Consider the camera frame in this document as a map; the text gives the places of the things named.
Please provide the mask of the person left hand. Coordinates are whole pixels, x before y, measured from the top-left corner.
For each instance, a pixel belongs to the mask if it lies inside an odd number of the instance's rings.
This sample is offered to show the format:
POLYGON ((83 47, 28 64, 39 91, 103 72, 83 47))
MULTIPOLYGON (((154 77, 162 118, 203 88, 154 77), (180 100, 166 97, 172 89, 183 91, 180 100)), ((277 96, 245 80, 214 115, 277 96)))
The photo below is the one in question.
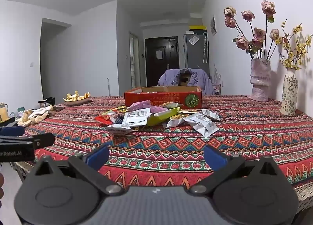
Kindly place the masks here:
POLYGON ((0 206, 2 205, 1 200, 4 196, 4 191, 3 191, 3 185, 4 185, 5 179, 2 173, 0 173, 0 206))

